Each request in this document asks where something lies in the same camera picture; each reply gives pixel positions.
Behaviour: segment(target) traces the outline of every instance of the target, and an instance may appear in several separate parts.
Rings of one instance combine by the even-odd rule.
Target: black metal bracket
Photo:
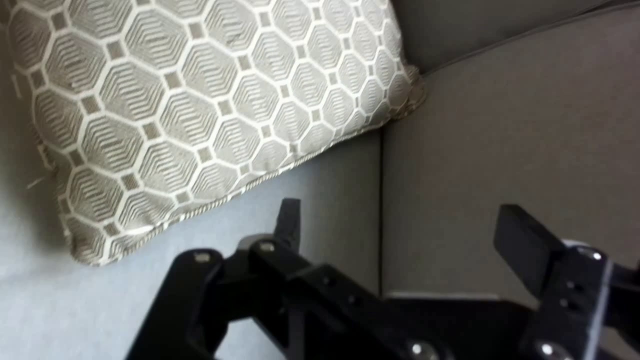
[[[275,237],[222,258],[179,256],[128,360],[212,358],[228,325],[255,319],[291,360],[599,358],[604,325],[638,342],[638,272],[568,248],[519,206],[503,206],[497,248],[539,310],[489,301],[381,301],[300,248],[300,202]]]

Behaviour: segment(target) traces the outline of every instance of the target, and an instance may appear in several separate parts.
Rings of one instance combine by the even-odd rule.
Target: gray couch
[[[383,296],[532,305],[491,244],[503,202],[618,262],[640,258],[638,3],[400,0],[400,24],[426,75],[419,113],[109,269],[69,256],[52,184],[28,186],[42,176],[36,136],[0,54],[0,358],[123,358],[177,255],[230,255],[271,233],[293,197],[303,199],[305,256]],[[278,358],[253,325],[235,326],[221,357]]]

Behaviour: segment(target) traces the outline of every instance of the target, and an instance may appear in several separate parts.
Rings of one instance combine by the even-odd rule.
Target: couch backrest
[[[620,0],[400,0],[409,58],[423,71]]]

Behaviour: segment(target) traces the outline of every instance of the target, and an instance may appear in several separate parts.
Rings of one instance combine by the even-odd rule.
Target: pillow
[[[8,32],[88,264],[420,98],[388,0],[18,0]]]

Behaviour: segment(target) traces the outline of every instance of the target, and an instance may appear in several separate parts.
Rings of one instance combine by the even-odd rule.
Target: patterned pillow
[[[88,264],[419,97],[388,0],[18,0],[8,32]]]

